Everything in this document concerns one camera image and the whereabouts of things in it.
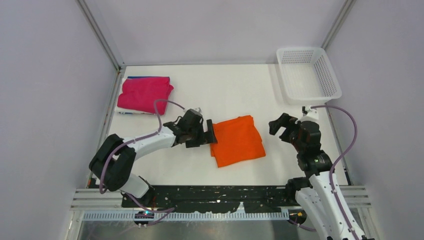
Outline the orange t shirt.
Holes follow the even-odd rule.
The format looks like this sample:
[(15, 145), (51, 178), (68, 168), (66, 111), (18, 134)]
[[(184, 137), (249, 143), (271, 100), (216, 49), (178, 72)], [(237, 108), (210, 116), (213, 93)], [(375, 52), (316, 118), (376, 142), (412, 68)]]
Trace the orange t shirt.
[(210, 145), (210, 154), (219, 168), (266, 156), (251, 115), (214, 123), (213, 130), (217, 143)]

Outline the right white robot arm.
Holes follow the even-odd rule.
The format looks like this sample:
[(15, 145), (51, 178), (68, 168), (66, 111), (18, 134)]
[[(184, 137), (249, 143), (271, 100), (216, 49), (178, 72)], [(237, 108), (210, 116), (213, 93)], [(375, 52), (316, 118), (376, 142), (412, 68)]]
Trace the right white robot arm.
[(299, 120), (283, 113), (269, 122), (269, 133), (291, 144), (304, 177), (289, 179), (285, 198), (291, 205), (300, 205), (322, 240), (366, 240), (341, 193), (335, 167), (322, 150), (320, 126), (311, 120)]

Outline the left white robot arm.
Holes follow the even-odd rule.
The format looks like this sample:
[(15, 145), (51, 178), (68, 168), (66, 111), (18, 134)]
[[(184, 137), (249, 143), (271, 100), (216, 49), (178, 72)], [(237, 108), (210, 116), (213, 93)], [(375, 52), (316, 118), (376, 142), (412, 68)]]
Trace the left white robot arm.
[(189, 108), (177, 120), (160, 123), (157, 130), (147, 135), (127, 138), (109, 135), (88, 168), (100, 180), (100, 190), (124, 192), (132, 195), (141, 207), (148, 207), (154, 199), (152, 186), (132, 173), (135, 161), (177, 145), (197, 148), (217, 142), (213, 121), (205, 120), (198, 110)]

